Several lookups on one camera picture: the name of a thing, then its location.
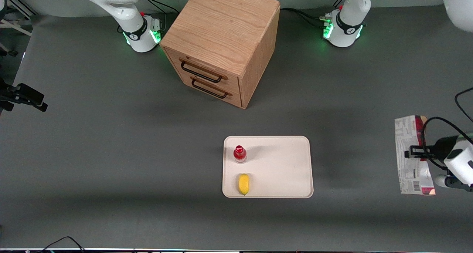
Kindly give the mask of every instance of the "metal handle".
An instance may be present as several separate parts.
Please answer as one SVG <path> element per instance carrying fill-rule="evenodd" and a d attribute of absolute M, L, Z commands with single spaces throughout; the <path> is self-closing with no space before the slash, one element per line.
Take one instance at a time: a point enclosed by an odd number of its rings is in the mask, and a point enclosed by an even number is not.
<path fill-rule="evenodd" d="M 195 71 L 192 71 L 192 70 L 190 70 L 190 69 L 185 68 L 185 67 L 184 67 L 184 64 L 186 64 L 186 62 L 185 62 L 185 61 L 182 61 L 182 62 L 181 62 L 181 68 L 182 68 L 184 71 L 189 72 L 189 73 L 191 73 L 191 74 L 193 74 L 193 75 L 195 75 L 195 76 L 198 76 L 198 77 L 200 77 L 200 78 L 203 78 L 203 79 L 205 79 L 205 80 L 208 80 L 208 81 L 210 81 L 210 82 L 212 82 L 212 83 L 218 83 L 218 82 L 220 82 L 220 80 L 222 80 L 222 76 L 219 76 L 218 79 L 211 79 L 210 77 L 204 76 L 203 74 L 199 74 L 198 72 L 195 72 Z"/>
<path fill-rule="evenodd" d="M 226 93 L 226 92 L 223 96 L 217 95 L 217 94 L 213 93 L 212 91 L 208 91 L 205 88 L 201 88 L 200 86 L 195 85 L 194 83 L 195 83 L 195 79 L 192 79 L 192 86 L 194 88 L 197 88 L 198 90 L 204 91 L 205 93 L 211 94 L 214 97 L 224 99 L 228 95 L 228 93 Z"/>

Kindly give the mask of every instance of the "white tray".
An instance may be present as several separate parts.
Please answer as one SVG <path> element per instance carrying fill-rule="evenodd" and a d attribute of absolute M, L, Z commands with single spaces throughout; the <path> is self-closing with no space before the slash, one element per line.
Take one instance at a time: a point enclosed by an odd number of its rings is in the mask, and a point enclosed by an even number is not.
<path fill-rule="evenodd" d="M 243 164 L 233 150 L 247 151 Z M 246 196 L 238 191 L 238 176 L 250 176 Z M 305 136 L 229 136 L 223 142 L 222 192 L 227 198 L 307 199 L 314 193 L 309 140 Z"/>

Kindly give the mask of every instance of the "lemon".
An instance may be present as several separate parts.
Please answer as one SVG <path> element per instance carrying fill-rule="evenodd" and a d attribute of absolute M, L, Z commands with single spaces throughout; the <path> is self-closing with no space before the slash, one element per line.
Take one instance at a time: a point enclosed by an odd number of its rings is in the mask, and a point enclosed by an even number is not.
<path fill-rule="evenodd" d="M 248 176 L 248 174 L 240 174 L 240 177 L 238 178 L 238 190 L 244 196 L 248 194 L 248 191 L 250 191 L 250 177 Z"/>

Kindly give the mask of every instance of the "gray table surface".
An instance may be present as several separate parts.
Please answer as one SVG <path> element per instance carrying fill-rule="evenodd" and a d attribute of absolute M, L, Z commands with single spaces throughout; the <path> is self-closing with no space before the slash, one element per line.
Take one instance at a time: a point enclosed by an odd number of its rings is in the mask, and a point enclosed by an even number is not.
<path fill-rule="evenodd" d="M 160 48 L 133 52 L 111 17 L 37 19 L 16 83 L 49 109 L 1 115 L 0 247 L 69 235 L 84 247 L 470 252 L 472 194 L 400 194 L 394 119 L 472 130 L 453 98 L 473 85 L 473 35 L 443 7 L 372 9 L 367 22 L 339 49 L 282 12 L 242 110 L 184 86 Z M 432 123 L 428 141 L 453 134 Z M 306 136 L 313 196 L 225 198 L 229 135 Z"/>

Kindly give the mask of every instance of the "small bottle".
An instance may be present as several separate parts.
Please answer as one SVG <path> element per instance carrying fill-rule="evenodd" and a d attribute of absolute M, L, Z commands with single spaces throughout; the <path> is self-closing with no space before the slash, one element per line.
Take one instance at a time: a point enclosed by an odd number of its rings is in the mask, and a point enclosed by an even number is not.
<path fill-rule="evenodd" d="M 233 157 L 235 157 L 235 162 L 243 163 L 246 161 L 246 150 L 238 145 L 233 151 Z"/>

